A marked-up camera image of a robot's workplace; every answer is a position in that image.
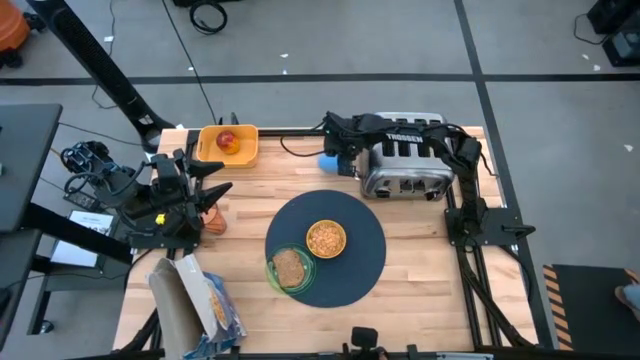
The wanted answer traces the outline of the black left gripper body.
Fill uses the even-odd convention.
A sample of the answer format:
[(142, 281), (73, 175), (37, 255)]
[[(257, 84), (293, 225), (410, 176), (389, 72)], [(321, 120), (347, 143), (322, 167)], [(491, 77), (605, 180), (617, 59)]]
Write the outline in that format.
[(188, 154), (183, 149), (172, 155), (156, 154), (149, 168), (154, 176), (150, 182), (149, 230), (157, 237), (175, 240), (197, 240), (201, 217)]

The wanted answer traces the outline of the black power adapter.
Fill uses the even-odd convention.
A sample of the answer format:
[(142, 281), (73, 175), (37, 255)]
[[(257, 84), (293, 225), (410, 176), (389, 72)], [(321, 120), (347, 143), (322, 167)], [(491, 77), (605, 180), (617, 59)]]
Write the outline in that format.
[(104, 207), (97, 198), (82, 191), (65, 193), (63, 199), (88, 212), (102, 213), (104, 211)]

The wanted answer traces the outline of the black mat hazard stripes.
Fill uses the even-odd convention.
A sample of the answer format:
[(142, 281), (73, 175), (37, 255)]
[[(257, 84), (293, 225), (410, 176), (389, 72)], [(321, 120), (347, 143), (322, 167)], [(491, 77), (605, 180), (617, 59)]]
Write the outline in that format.
[(640, 320), (615, 289), (640, 285), (625, 268), (545, 265), (542, 268), (558, 347), (640, 360)]

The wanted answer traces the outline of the blue cereal box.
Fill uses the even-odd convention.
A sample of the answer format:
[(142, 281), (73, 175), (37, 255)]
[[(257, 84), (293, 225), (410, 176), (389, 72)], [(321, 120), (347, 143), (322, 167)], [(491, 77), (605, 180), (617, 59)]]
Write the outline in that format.
[(217, 360), (237, 355), (247, 331), (224, 279), (190, 254), (160, 259), (147, 276), (162, 331), (164, 360)]

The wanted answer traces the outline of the blue plastic cup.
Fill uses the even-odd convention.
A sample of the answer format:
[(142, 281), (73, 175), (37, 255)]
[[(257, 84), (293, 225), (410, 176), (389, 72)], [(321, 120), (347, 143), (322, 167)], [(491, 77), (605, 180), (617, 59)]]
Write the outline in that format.
[(317, 164), (318, 164), (318, 167), (327, 174), (333, 174), (333, 175), (338, 174), (339, 166), (338, 166), (337, 157), (321, 154), (318, 156)]

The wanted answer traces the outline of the small black device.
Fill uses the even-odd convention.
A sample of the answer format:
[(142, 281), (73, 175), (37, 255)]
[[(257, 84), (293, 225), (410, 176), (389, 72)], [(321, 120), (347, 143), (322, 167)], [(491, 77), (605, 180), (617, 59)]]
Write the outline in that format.
[(341, 360), (388, 360), (388, 353), (377, 345), (378, 332), (373, 328), (353, 327), (350, 349), (347, 343), (342, 345)]

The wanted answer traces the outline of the round dark blue placemat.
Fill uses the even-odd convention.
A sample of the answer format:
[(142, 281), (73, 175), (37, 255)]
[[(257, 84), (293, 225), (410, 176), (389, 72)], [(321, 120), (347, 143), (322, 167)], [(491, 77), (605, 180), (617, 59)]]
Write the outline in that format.
[(306, 248), (308, 229), (332, 220), (346, 232), (346, 246), (335, 258), (314, 259), (312, 281), (292, 295), (303, 304), (335, 308), (364, 297), (377, 283), (386, 258), (383, 229), (359, 199), (334, 190), (306, 192), (288, 201), (274, 216), (266, 233), (265, 256), (285, 248)]

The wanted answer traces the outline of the brown toast slice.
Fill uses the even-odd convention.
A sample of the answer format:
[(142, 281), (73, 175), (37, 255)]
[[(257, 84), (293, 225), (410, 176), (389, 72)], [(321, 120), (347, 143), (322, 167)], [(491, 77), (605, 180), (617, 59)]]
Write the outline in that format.
[(273, 256), (272, 262), (281, 287), (295, 288), (303, 283), (305, 278), (304, 265), (294, 249), (288, 248), (278, 252)]

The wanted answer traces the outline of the person's foot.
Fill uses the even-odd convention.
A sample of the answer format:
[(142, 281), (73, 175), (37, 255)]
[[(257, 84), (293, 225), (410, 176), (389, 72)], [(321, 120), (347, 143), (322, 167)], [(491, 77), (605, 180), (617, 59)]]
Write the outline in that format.
[(618, 286), (614, 290), (616, 298), (628, 307), (640, 322), (640, 284)]

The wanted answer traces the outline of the black floor equipment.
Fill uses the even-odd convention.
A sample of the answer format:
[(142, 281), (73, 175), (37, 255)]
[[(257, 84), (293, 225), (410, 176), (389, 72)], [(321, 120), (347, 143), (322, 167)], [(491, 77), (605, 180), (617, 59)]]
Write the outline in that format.
[(640, 0), (597, 0), (587, 18), (612, 66), (640, 66)]

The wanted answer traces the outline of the black desk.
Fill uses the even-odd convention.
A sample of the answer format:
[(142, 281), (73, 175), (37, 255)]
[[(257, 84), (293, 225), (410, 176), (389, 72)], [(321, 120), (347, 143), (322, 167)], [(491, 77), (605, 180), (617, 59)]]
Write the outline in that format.
[(0, 105), (0, 350), (44, 234), (132, 261), (128, 245), (32, 202), (61, 113), (59, 104)]

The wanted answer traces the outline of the green transparent plate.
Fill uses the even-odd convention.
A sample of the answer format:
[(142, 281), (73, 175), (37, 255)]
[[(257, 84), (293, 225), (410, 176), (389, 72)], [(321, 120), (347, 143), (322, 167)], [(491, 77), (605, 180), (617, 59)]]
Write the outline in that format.
[[(272, 262), (272, 258), (278, 252), (284, 249), (294, 249), (300, 256), (301, 262), (304, 265), (305, 269), (305, 278), (303, 283), (295, 288), (283, 288), (279, 285), (277, 272), (274, 268), (274, 264)], [(270, 285), (276, 290), (283, 294), (294, 296), (305, 292), (307, 289), (311, 287), (316, 277), (316, 263), (313, 256), (310, 254), (308, 250), (303, 248), (297, 244), (285, 244), (276, 248), (273, 252), (271, 252), (266, 258), (266, 276)]]

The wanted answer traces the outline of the blue patterned bowl yellow inside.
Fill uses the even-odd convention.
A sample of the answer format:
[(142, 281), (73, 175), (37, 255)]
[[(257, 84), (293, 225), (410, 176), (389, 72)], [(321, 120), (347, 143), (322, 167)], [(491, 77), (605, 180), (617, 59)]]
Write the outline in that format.
[(346, 247), (344, 228), (333, 220), (319, 220), (307, 231), (305, 244), (308, 250), (321, 259), (339, 256)]

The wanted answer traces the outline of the black aluminium table frame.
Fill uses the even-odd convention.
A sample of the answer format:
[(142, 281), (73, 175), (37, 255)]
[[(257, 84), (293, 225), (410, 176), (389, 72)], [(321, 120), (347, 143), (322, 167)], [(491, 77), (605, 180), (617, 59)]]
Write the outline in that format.
[(201, 268), (220, 275), (247, 336), (242, 359), (309, 358), (338, 353), (356, 326), (377, 330), (393, 354), (469, 351), (470, 324), (491, 341), (486, 311), (467, 307), (476, 297), (465, 288), (459, 255), (447, 239), (445, 201), (372, 200), (368, 206), (384, 231), (386, 260), (373, 289), (355, 303), (315, 308), (276, 291), (266, 279), (265, 237), (276, 213), (308, 191), (359, 195), (355, 179), (330, 175), (317, 164), (322, 141), (300, 128), (264, 128), (255, 166), (222, 170), (208, 185), (233, 184), (220, 200), (227, 229), (206, 234), (195, 249)]

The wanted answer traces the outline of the orange transparent cup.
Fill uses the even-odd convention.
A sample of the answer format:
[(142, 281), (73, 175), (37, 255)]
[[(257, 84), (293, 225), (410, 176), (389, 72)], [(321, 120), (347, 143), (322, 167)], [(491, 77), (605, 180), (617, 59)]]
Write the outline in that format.
[(215, 235), (223, 234), (227, 229), (226, 221), (219, 210), (217, 204), (214, 204), (206, 212), (200, 213), (204, 229)]

